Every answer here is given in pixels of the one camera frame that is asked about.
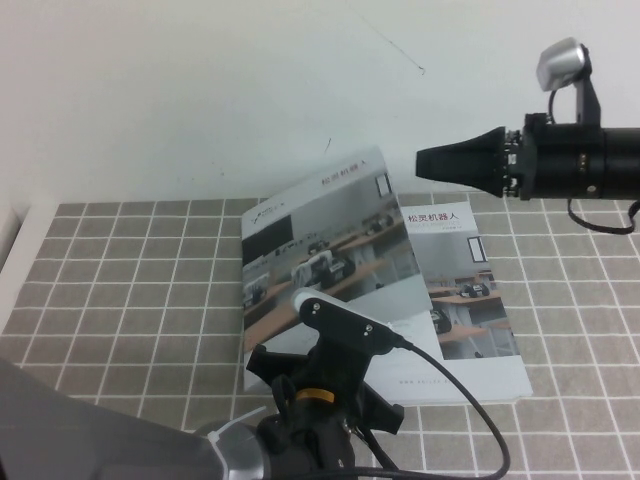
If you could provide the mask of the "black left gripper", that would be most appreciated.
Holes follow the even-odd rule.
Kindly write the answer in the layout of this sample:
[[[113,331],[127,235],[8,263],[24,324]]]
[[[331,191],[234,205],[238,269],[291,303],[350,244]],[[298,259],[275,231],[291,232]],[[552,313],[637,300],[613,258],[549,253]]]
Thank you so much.
[[[376,353],[321,340],[307,354],[270,352],[258,345],[247,370],[271,388],[277,413],[261,420],[257,437],[268,457],[269,479],[355,466],[351,435],[395,434],[404,408],[365,382]]]

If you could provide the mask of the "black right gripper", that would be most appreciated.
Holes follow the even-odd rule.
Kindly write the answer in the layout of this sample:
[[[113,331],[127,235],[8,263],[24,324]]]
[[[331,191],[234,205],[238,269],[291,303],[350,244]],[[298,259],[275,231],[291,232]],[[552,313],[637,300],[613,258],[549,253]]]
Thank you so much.
[[[598,198],[605,133],[597,125],[552,124],[527,114],[519,130],[496,127],[474,138],[416,152],[416,176],[521,200]]]

